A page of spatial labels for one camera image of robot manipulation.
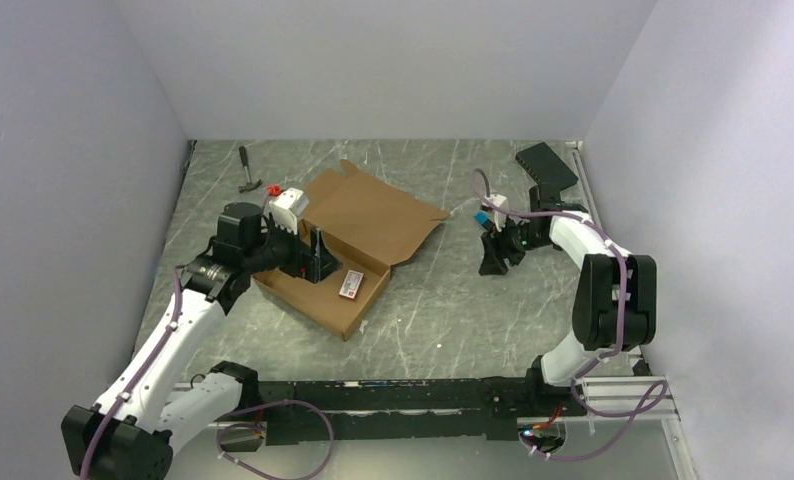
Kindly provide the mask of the red white staples box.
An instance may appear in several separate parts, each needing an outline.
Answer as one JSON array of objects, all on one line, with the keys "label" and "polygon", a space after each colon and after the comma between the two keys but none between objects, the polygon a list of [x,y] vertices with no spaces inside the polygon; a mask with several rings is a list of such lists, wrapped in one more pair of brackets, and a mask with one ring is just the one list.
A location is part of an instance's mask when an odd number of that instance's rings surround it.
[{"label": "red white staples box", "polygon": [[364,280],[364,273],[349,269],[339,289],[339,296],[349,300],[355,300],[358,296],[361,284]]}]

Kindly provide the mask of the brown cardboard box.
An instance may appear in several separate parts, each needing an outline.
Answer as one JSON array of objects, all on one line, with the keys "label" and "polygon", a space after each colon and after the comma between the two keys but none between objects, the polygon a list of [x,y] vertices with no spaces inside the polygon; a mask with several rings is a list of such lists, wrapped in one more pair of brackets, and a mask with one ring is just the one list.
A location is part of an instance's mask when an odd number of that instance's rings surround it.
[{"label": "brown cardboard box", "polygon": [[[258,287],[334,334],[349,340],[387,286],[394,266],[410,260],[448,213],[393,187],[343,159],[305,188],[310,203],[301,232],[323,231],[327,248],[342,266],[312,284],[278,270],[258,273]],[[364,273],[358,296],[338,292],[349,270]]]}]

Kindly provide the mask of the black blue highlighter marker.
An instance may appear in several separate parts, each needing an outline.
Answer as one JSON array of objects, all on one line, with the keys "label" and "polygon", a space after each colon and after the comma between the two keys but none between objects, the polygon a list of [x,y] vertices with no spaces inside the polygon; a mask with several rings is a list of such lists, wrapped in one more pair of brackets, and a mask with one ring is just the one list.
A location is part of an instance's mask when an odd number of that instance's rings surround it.
[{"label": "black blue highlighter marker", "polygon": [[484,211],[477,211],[474,214],[474,219],[486,231],[491,231],[494,228],[494,222]]}]

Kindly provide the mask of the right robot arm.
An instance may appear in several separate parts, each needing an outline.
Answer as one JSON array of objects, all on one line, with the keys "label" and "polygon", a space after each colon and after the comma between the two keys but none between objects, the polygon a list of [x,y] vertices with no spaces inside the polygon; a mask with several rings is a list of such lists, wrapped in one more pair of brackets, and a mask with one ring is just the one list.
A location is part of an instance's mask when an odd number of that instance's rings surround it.
[{"label": "right robot arm", "polygon": [[656,262],[619,246],[580,205],[537,200],[521,212],[509,209],[503,195],[479,191],[477,197],[487,214],[480,275],[504,275],[527,251],[543,247],[563,251],[579,270],[569,331],[539,357],[542,377],[523,391],[528,409],[547,415],[561,404],[561,387],[653,340]]}]

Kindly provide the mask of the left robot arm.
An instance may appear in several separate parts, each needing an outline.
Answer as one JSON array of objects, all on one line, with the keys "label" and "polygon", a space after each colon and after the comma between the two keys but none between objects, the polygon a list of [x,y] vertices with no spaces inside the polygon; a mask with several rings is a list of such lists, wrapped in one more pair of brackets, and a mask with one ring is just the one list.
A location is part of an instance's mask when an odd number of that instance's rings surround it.
[{"label": "left robot arm", "polygon": [[223,361],[202,387],[169,398],[213,326],[225,319],[253,275],[279,270],[311,284],[340,263],[319,228],[300,232],[307,196],[288,190],[263,206],[224,207],[204,251],[173,269],[173,293],[148,340],[120,377],[88,408],[61,422],[73,473],[81,479],[162,479],[173,457],[205,426],[271,408],[256,371]]}]

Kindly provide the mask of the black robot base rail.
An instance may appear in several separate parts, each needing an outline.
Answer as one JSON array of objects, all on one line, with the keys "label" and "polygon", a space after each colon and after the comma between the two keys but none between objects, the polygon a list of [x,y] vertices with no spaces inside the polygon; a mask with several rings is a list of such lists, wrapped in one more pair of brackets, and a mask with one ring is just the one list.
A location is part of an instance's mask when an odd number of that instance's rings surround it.
[{"label": "black robot base rail", "polygon": [[510,441],[530,424],[583,417],[566,387],[524,377],[263,381],[223,421],[260,421],[270,446],[308,441],[481,437]]}]

